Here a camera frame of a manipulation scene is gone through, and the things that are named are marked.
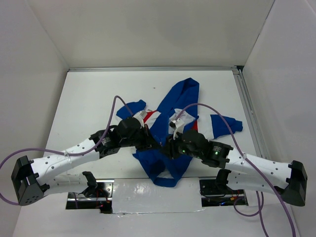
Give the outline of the blue white red jacket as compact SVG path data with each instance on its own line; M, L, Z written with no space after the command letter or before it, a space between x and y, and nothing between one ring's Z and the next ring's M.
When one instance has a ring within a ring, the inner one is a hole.
M121 107L116 116L126 119L131 114L146 112L144 124L149 127L153 137L164 144L168 136L173 136L171 122L180 120L183 130L190 129L202 133L207 140L214 140L243 130L242 121L218 114L198 113L199 83L187 78L176 83L154 111L146 109L146 102L139 100ZM136 151L133 156L140 162L151 181L161 187L173 188L186 172L192 160L181 155L171 160L158 150Z

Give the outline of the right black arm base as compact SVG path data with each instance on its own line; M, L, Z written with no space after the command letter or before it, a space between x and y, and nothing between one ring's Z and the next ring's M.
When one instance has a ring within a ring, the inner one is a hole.
M202 196L225 196L237 194L237 191L229 188L228 175L231 171L220 169L215 179L200 179L200 194Z

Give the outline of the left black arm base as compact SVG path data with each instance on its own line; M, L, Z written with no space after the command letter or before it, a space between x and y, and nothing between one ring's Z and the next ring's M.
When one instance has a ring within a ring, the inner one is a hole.
M87 188L81 193L86 198L96 197L101 194L105 198L111 198L113 194L113 181L97 180L90 171L84 171L83 176L87 180Z

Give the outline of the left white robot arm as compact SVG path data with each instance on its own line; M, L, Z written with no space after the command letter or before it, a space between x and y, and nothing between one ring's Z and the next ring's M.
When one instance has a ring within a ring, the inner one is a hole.
M124 147L147 151L159 149L160 144L146 124L128 117L118 125L110 125L107 129L92 134L61 154L33 160L27 156L20 157L11 175L18 205L30 205L47 195L64 192L94 196L98 184L90 171L79 175L66 175L65 172L84 163L114 155Z

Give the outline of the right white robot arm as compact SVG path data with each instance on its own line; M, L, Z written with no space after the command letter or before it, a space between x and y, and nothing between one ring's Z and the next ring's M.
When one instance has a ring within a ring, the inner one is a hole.
M219 169L216 190L222 194L229 190L252 190L278 193L293 206L305 206L307 173L299 161L283 163L249 154L241 155L230 145L208 141L195 130L170 135L161 152L170 159L182 155L200 159L209 167Z

